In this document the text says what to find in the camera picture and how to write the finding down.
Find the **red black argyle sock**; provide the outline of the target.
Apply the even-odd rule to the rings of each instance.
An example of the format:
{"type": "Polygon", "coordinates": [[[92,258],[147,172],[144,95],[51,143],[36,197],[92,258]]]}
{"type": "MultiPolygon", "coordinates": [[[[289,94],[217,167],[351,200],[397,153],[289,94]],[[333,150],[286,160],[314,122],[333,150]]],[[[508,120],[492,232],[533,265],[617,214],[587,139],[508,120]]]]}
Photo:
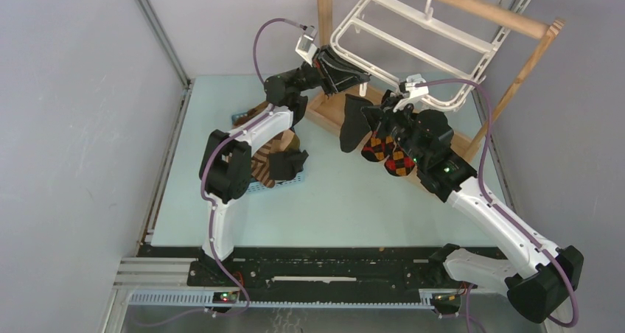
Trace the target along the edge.
{"type": "Polygon", "coordinates": [[[394,177],[408,176],[416,167],[415,161],[401,147],[395,147],[384,163],[387,173],[394,177]]]}

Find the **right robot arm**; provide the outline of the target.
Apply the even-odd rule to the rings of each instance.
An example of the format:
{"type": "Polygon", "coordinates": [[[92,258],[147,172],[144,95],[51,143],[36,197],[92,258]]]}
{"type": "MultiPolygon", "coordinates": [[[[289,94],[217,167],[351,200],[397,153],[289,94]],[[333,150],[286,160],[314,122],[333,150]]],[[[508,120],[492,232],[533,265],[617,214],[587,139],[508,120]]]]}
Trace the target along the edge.
{"type": "Polygon", "coordinates": [[[451,148],[454,136],[441,111],[416,112],[401,94],[386,91],[381,103],[363,109],[374,132],[390,136],[416,165],[420,183],[441,202],[473,221],[504,259],[445,245],[428,275],[437,287],[454,281],[475,284],[508,298],[524,318],[547,319],[567,328],[579,321],[575,290],[584,257],[574,246],[558,246],[535,231],[485,185],[483,172],[451,148]]]}

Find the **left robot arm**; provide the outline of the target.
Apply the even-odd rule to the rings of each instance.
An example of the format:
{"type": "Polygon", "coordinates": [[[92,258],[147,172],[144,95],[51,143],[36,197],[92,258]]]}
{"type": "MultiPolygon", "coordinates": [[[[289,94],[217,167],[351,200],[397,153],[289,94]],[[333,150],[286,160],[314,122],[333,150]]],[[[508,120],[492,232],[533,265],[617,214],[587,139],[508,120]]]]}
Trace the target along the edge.
{"type": "Polygon", "coordinates": [[[233,276],[224,261],[234,249],[233,205],[252,179],[252,156],[262,146],[299,123],[306,112],[305,91],[321,88],[327,95],[369,82],[370,72],[343,59],[330,46],[316,49],[298,68],[269,76],[263,82],[268,106],[251,120],[230,131],[214,130],[200,164],[200,196],[209,204],[209,224],[203,252],[212,260],[204,276],[224,286],[233,276]]]}

